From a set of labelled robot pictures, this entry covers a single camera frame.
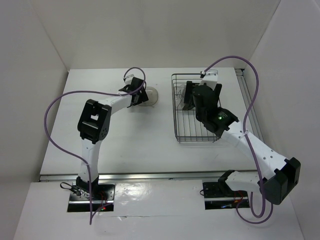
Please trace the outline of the clear textured glass plate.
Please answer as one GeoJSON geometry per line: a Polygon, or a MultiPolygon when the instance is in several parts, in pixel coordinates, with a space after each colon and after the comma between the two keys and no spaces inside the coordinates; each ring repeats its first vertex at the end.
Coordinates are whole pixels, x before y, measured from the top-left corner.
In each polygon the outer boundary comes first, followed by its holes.
{"type": "Polygon", "coordinates": [[[175,90],[175,108],[177,110],[182,110],[185,106],[184,100],[185,100],[185,94],[186,94],[186,84],[177,84],[174,87],[175,90]]]}

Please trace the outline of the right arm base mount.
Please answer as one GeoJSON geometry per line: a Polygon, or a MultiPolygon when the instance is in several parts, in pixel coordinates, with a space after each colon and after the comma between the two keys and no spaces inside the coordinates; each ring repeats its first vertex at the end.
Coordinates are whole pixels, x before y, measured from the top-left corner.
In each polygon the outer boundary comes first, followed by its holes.
{"type": "Polygon", "coordinates": [[[205,210],[225,210],[250,208],[248,194],[245,191],[227,191],[223,193],[218,182],[203,182],[199,194],[204,197],[205,210]]]}

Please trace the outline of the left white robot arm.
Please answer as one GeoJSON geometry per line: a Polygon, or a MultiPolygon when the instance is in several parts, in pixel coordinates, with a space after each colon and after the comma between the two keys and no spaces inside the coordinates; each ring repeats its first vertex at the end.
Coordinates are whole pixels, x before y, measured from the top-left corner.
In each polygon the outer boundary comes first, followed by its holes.
{"type": "Polygon", "coordinates": [[[94,199],[99,193],[99,153],[102,141],[110,129],[111,116],[124,108],[149,100],[142,79],[132,76],[125,83],[115,96],[99,101],[87,100],[77,125],[85,162],[81,163],[76,185],[88,200],[94,199]]]}

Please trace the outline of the smoky square glass plate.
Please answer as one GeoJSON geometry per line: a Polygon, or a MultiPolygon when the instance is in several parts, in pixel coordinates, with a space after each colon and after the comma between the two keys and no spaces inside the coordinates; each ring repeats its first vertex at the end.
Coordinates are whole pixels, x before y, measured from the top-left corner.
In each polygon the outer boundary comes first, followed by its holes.
{"type": "Polygon", "coordinates": [[[145,101],[145,102],[140,103],[139,106],[150,107],[150,106],[155,105],[158,102],[158,99],[159,99],[158,91],[154,87],[151,87],[151,86],[147,86],[145,88],[145,91],[146,91],[148,100],[145,101]]]}

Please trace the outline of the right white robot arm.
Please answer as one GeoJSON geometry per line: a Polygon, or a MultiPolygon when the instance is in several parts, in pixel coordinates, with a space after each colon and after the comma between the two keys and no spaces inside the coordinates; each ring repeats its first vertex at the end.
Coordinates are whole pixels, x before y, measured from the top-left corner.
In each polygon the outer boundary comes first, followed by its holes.
{"type": "Polygon", "coordinates": [[[218,180],[223,196],[235,191],[261,193],[270,203],[279,205],[298,184],[301,163],[277,153],[246,129],[236,115],[218,105],[221,84],[211,88],[187,81],[185,96],[195,109],[195,118],[207,131],[227,141],[242,154],[253,160],[256,173],[226,171],[218,180]]]}

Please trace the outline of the black round plate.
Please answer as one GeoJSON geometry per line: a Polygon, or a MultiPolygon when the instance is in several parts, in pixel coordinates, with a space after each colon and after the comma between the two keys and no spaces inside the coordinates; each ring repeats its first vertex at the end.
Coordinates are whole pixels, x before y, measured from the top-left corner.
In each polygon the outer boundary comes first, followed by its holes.
{"type": "Polygon", "coordinates": [[[188,103],[184,103],[182,110],[183,111],[190,111],[194,107],[195,107],[194,101],[192,99],[190,99],[188,103]]]}

